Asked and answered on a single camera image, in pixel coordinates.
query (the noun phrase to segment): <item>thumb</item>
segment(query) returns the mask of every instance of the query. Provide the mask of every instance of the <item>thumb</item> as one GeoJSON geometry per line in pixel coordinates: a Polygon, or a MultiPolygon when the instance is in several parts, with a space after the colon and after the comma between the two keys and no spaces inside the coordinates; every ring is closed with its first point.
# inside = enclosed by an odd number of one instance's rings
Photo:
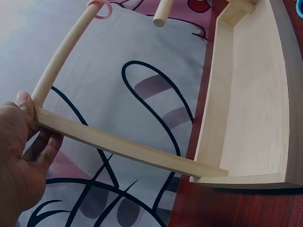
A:
{"type": "Polygon", "coordinates": [[[17,94],[16,104],[22,111],[27,125],[34,120],[34,102],[28,92],[22,91],[17,94]]]}

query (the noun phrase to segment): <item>wooden dowel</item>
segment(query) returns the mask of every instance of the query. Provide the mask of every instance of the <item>wooden dowel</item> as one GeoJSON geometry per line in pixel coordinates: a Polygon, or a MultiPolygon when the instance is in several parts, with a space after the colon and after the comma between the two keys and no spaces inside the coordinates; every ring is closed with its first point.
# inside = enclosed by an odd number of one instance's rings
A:
{"type": "Polygon", "coordinates": [[[173,172],[198,177],[227,176],[228,171],[149,148],[36,107],[35,122],[64,136],[113,154],[173,172]]]}
{"type": "Polygon", "coordinates": [[[172,7],[174,0],[161,0],[155,16],[153,17],[153,24],[157,27],[163,27],[172,7]]]}
{"type": "Polygon", "coordinates": [[[91,4],[67,34],[44,70],[32,94],[35,106],[42,107],[56,77],[77,41],[104,4],[91,4]]]}

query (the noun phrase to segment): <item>reddish-brown wood surface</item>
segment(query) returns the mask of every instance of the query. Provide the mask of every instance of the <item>reddish-brown wood surface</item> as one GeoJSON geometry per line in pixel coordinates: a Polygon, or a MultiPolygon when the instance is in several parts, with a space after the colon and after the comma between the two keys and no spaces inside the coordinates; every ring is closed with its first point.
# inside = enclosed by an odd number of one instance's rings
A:
{"type": "MultiPolygon", "coordinates": [[[[303,54],[303,19],[297,16],[293,0],[283,0],[283,2],[293,23],[303,54]]],[[[195,155],[205,105],[214,45],[215,20],[226,4],[225,0],[213,0],[205,67],[187,151],[187,158],[190,159],[193,159],[195,155]]],[[[182,176],[169,227],[228,226],[303,227],[303,189],[219,190],[190,183],[188,177],[182,176]]]]}

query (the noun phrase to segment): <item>unfinished wood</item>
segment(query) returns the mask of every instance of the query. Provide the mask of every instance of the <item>unfinished wood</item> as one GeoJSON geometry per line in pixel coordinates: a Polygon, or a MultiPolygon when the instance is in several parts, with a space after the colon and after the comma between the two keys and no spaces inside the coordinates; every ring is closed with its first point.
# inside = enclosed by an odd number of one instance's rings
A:
{"type": "Polygon", "coordinates": [[[107,134],[39,107],[36,107],[35,122],[93,147],[173,172],[200,177],[218,177],[228,174],[228,171],[224,169],[200,164],[107,134]]]}
{"type": "Polygon", "coordinates": [[[172,4],[174,0],[161,0],[157,11],[153,17],[153,24],[157,27],[163,27],[166,23],[167,18],[169,18],[169,13],[171,11],[172,4]]]}
{"type": "Polygon", "coordinates": [[[229,175],[191,181],[231,188],[303,185],[303,62],[282,1],[260,0],[243,17],[229,4],[216,31],[195,160],[229,175]]]}
{"type": "Polygon", "coordinates": [[[213,60],[195,161],[219,167],[232,82],[232,27],[217,21],[213,60]]]}
{"type": "Polygon", "coordinates": [[[48,92],[50,91],[54,81],[57,78],[59,71],[61,70],[66,59],[70,55],[72,49],[80,39],[81,35],[88,27],[90,22],[103,7],[104,4],[91,4],[87,7],[86,11],[82,14],[76,24],[72,27],[67,34],[51,61],[48,63],[44,70],[38,84],[36,85],[32,94],[32,99],[35,106],[42,107],[48,92]]]}
{"type": "Polygon", "coordinates": [[[252,13],[255,11],[255,5],[250,3],[248,0],[227,0],[234,6],[242,9],[244,12],[252,13]]]}
{"type": "Polygon", "coordinates": [[[294,29],[282,1],[270,0],[280,36],[289,98],[289,149],[284,158],[285,181],[303,185],[303,61],[294,29]]]}

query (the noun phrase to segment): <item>pink ribbon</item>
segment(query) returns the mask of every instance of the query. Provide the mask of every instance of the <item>pink ribbon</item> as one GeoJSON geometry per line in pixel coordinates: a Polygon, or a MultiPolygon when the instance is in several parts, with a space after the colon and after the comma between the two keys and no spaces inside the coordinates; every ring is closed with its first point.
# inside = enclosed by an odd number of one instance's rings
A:
{"type": "Polygon", "coordinates": [[[90,0],[87,3],[87,7],[90,6],[91,4],[94,4],[94,3],[105,4],[108,7],[108,14],[106,16],[98,16],[98,15],[96,15],[95,18],[97,18],[97,19],[107,19],[107,18],[110,17],[110,15],[112,15],[113,8],[112,8],[112,5],[110,4],[110,2],[108,0],[90,0]]]}

